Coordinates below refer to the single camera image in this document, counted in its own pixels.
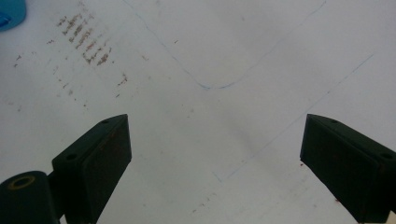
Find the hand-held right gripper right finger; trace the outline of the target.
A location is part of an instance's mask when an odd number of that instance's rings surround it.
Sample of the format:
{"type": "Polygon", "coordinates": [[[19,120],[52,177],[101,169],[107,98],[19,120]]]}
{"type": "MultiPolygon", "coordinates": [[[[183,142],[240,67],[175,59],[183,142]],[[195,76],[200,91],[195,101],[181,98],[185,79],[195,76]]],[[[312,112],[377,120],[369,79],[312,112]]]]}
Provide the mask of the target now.
{"type": "Polygon", "coordinates": [[[340,121],[306,116],[301,161],[359,223],[396,214],[396,152],[340,121]]]}

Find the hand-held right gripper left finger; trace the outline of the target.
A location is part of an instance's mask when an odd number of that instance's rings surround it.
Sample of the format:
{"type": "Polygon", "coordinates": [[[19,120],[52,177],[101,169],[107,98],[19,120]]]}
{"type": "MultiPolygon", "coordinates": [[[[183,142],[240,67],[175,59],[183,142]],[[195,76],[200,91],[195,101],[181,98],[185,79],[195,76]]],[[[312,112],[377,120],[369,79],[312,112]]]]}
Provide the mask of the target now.
{"type": "Polygon", "coordinates": [[[132,160],[128,116],[97,123],[52,160],[50,183],[68,224],[95,224],[132,160]]]}

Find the blue bottle with white cap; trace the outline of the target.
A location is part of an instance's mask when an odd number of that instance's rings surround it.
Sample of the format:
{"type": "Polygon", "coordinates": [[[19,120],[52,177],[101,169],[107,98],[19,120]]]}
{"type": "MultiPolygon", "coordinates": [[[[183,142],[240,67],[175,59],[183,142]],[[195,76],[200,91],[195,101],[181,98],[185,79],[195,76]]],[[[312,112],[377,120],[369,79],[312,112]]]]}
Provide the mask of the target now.
{"type": "Polygon", "coordinates": [[[0,0],[0,32],[20,25],[26,17],[26,0],[0,0]]]}

